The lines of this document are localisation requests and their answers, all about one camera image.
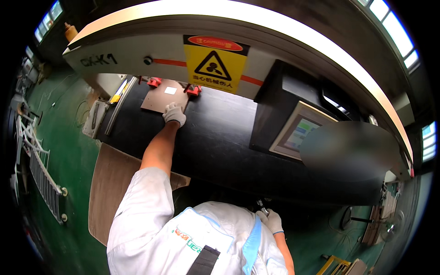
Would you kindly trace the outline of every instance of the orange stripe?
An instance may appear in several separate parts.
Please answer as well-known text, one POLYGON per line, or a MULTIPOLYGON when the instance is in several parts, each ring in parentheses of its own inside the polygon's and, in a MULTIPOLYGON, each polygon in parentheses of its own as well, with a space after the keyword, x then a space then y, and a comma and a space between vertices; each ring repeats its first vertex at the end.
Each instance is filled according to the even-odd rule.
MULTIPOLYGON (((186 62, 176 61, 176 60, 169 60, 169 59, 154 59, 154 62, 156 62, 157 64, 174 65, 174 66, 181 66, 181 67, 186 67, 187 66, 186 62)), ((262 86, 263 85, 263 81, 258 80, 256 78, 248 77, 248 76, 245 76, 245 75, 242 75, 240 80, 243 80, 243 81, 246 81, 246 82, 258 85, 258 86, 262 86)))
POLYGON ((165 65, 174 65, 174 66, 181 66, 186 67, 187 63, 184 61, 176 61, 176 60, 168 60, 168 59, 154 59, 154 62, 158 64, 165 64, 165 65))
POLYGON ((240 78, 240 80, 243 80, 243 81, 246 81, 246 82, 249 82, 249 83, 252 83, 252 84, 258 85, 258 86, 262 86, 262 85, 263 85, 263 81, 258 80, 258 79, 256 79, 256 78, 247 77, 247 76, 245 76, 245 75, 242 75, 242 77, 240 78))

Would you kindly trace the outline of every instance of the cardboard sheet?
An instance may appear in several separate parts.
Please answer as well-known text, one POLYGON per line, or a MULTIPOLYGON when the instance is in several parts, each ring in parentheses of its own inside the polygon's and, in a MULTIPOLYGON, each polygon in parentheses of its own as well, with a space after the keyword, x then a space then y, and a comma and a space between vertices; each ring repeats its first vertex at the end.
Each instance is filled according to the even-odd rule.
POLYGON ((148 91, 141 108, 164 113, 165 106, 175 102, 178 106, 183 106, 183 111, 185 111, 189 95, 184 93, 184 90, 179 82, 171 79, 162 79, 162 83, 157 88, 148 91))
MULTIPOLYGON (((141 160, 103 143, 93 172, 88 207, 88 230, 107 246, 110 227, 141 160)), ((187 186, 191 178, 171 172, 171 189, 187 186)))

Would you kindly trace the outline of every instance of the yellow warning sign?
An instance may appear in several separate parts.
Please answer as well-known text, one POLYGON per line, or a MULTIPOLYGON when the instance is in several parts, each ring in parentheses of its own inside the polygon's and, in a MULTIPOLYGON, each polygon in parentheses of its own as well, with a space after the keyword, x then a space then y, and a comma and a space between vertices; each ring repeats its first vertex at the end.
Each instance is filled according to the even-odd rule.
POLYGON ((183 36, 188 82, 235 94, 249 46, 223 38, 183 36))

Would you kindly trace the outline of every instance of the black strap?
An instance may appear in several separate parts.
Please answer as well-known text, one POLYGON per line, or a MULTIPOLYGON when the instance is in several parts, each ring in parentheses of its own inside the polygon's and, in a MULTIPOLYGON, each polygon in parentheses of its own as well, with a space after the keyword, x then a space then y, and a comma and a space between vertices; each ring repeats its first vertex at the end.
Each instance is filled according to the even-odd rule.
POLYGON ((214 248, 205 246, 195 258, 187 275, 210 275, 219 255, 220 252, 214 248))

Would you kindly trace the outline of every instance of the white glove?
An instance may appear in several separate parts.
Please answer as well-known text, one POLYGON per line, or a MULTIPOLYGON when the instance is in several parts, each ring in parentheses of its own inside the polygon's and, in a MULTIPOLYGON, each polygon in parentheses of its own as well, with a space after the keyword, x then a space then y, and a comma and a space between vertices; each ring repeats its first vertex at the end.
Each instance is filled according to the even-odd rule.
POLYGON ((169 105, 165 107, 165 113, 162 115, 162 117, 165 120, 165 123, 168 121, 175 120, 180 123, 180 126, 182 127, 185 124, 185 121, 187 121, 186 115, 183 114, 183 107, 176 106, 175 102, 171 102, 169 105))
POLYGON ((284 232, 284 230, 281 227, 280 216, 277 213, 275 213, 272 209, 268 209, 268 212, 269 212, 268 216, 266 216, 261 211, 257 211, 255 214, 257 214, 260 217, 261 222, 269 228, 272 234, 284 232))

